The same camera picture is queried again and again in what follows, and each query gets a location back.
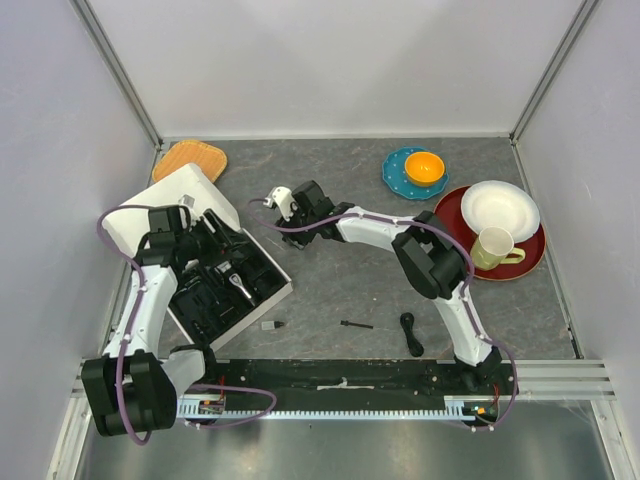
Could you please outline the white clipper kit box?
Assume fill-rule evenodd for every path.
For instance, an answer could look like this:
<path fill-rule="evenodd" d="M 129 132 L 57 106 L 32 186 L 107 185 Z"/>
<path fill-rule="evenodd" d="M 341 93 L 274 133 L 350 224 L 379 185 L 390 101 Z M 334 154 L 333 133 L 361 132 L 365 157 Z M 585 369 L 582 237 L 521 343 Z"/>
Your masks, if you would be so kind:
<path fill-rule="evenodd" d="M 124 202 L 98 230 L 139 264 L 168 252 L 177 290 L 161 313 L 191 343 L 220 349 L 292 291 L 290 277 L 193 163 Z"/>

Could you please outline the black cleaning brush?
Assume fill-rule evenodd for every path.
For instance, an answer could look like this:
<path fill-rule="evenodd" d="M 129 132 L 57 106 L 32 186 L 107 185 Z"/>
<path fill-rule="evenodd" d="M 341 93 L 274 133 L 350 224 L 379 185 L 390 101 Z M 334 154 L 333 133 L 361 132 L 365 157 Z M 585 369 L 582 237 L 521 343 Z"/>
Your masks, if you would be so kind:
<path fill-rule="evenodd" d="M 340 321 L 340 325 L 341 326 L 345 326 L 345 327 L 362 328 L 362 329 L 368 329 L 368 330 L 374 329 L 373 325 L 357 323 L 357 322 L 351 322 L 351 321 L 347 321 L 347 320 Z"/>

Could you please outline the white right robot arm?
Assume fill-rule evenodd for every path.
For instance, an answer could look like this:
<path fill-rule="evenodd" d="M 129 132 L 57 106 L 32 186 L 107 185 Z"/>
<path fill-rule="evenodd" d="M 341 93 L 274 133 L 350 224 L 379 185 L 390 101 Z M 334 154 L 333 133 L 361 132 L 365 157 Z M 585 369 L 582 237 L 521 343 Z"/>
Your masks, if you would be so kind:
<path fill-rule="evenodd" d="M 334 204 L 315 181 L 276 187 L 261 203 L 280 212 L 272 227 L 297 248 L 320 236 L 393 253 L 414 290 L 434 302 L 452 340 L 460 386 L 477 394 L 493 383 L 502 357 L 471 298 L 471 257 L 434 213 L 398 217 Z"/>

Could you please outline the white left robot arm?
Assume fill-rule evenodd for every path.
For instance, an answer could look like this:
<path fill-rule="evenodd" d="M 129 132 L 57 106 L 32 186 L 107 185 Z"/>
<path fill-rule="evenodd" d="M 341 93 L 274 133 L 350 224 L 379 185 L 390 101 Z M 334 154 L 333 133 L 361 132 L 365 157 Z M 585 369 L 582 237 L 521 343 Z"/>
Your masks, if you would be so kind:
<path fill-rule="evenodd" d="M 121 321 L 103 353 L 85 361 L 81 382 L 98 433 L 128 435 L 137 445 L 176 419 L 178 396 L 192 387 L 208 393 L 219 382 L 210 348 L 189 345 L 167 362 L 157 357 L 165 311 L 191 261 L 222 256 L 243 241 L 242 233 L 212 210 L 197 220 L 185 205 L 143 206 L 149 229 L 134 256 L 129 296 Z"/>

